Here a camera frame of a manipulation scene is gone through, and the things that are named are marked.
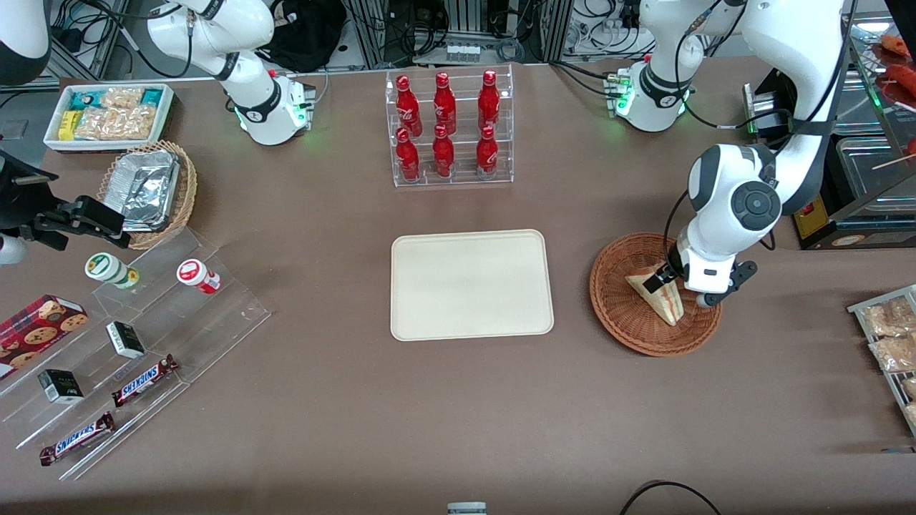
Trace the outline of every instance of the red label bottle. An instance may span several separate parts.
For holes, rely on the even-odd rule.
[[[398,118],[410,135],[420,137],[423,134],[423,124],[420,121],[420,103],[417,95],[410,90],[410,80],[401,75],[395,80],[398,87]]]
[[[487,125],[496,126],[499,121],[499,90],[496,88],[496,72],[484,71],[484,87],[477,97],[477,124],[481,130]]]
[[[493,139],[493,126],[485,126],[480,135],[480,141],[477,142],[477,177],[489,181],[496,175],[496,153],[499,147]]]
[[[395,133],[398,138],[398,145],[395,147],[395,153],[398,154],[398,163],[401,168],[401,175],[404,181],[416,182],[420,180],[420,156],[417,154],[417,148],[410,141],[410,133],[404,127],[398,127]]]
[[[455,147],[449,139],[449,131],[445,124],[436,126],[436,140],[432,142],[432,155],[436,158],[436,173],[443,179],[452,177]]]
[[[432,99],[436,109],[436,123],[445,125],[449,134],[458,130],[458,113],[455,108],[455,93],[449,87],[449,74],[436,73],[436,96]]]

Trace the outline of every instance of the black bag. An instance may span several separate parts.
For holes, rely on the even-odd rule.
[[[257,55],[304,73],[328,63],[346,22],[341,0],[275,0],[274,37]]]

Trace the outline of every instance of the small black box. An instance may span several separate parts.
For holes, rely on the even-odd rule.
[[[105,329],[108,330],[108,339],[114,345],[114,351],[121,356],[137,359],[143,357],[143,344],[140,343],[139,336],[136,335],[134,328],[123,322],[109,323]]]
[[[67,370],[53,368],[43,370],[38,374],[38,382],[41,383],[41,388],[45,390],[45,395],[51,402],[73,404],[82,399],[80,385],[76,384],[73,373]]]

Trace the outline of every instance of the cookie box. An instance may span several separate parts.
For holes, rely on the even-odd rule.
[[[90,89],[103,90],[110,86],[122,88],[143,88],[146,90],[160,90],[162,96],[159,97],[156,109],[156,117],[153,119],[152,129],[149,131],[147,139],[110,139],[110,140],[63,140],[58,138],[58,129],[60,123],[64,121],[64,113],[71,108],[73,95],[85,92]],[[57,107],[54,109],[54,115],[48,123],[48,130],[45,131],[44,142],[48,148],[57,150],[61,153],[67,152],[112,152],[117,150],[126,150],[128,148],[150,145],[159,141],[162,129],[165,128],[166,119],[169,116],[174,92],[164,83],[145,83],[145,82],[118,82],[112,84],[80,84],[67,86],[60,92],[60,99]]]
[[[0,379],[88,321],[79,304],[45,295],[0,323]]]

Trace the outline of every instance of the yellow snack box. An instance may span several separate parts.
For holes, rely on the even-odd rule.
[[[72,141],[73,131],[80,124],[82,111],[64,111],[60,117],[60,128],[58,129],[58,139],[61,141]]]

